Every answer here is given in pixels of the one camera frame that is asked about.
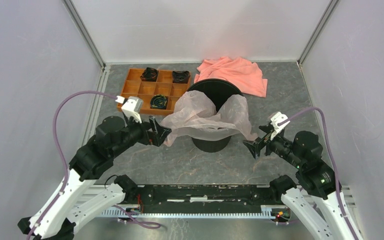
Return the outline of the pink plastic trash bag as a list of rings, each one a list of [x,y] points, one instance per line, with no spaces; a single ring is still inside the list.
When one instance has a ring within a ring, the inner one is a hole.
[[[175,103],[174,112],[160,125],[171,129],[164,141],[168,147],[181,136],[204,141],[219,141],[237,134],[253,141],[258,136],[252,133],[248,102],[239,94],[228,97],[216,110],[215,104],[203,92],[187,91]]]

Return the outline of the black trash bin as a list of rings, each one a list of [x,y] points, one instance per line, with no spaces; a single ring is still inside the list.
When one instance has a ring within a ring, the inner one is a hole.
[[[194,83],[187,89],[187,92],[189,91],[199,91],[204,93],[214,103],[217,111],[232,95],[244,96],[240,89],[234,84],[217,78],[209,78]],[[228,145],[231,136],[217,141],[201,140],[193,137],[191,139],[193,144],[199,150],[206,153],[216,153],[223,150]]]

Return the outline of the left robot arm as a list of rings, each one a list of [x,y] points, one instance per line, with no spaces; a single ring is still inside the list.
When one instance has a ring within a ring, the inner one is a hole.
[[[58,199],[45,213],[45,207],[31,217],[18,222],[23,234],[36,240],[71,240],[88,222],[110,206],[137,198],[136,184],[126,175],[108,186],[92,199],[76,206],[79,198],[114,165],[114,159],[136,143],[159,147],[171,133],[159,125],[153,116],[149,121],[126,123],[119,116],[110,116],[95,129],[95,134],[79,148],[69,162],[69,176],[65,189],[56,190]]]

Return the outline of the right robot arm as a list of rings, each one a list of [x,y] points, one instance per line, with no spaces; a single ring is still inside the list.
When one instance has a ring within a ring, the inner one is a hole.
[[[287,175],[272,180],[269,199],[285,204],[316,240],[361,240],[363,236],[345,202],[342,186],[335,171],[322,160],[323,146],[318,135],[299,131],[292,141],[284,132],[275,133],[270,124],[260,126],[266,133],[243,144],[257,159],[261,150],[265,155],[276,154],[297,169],[295,177],[300,188]]]

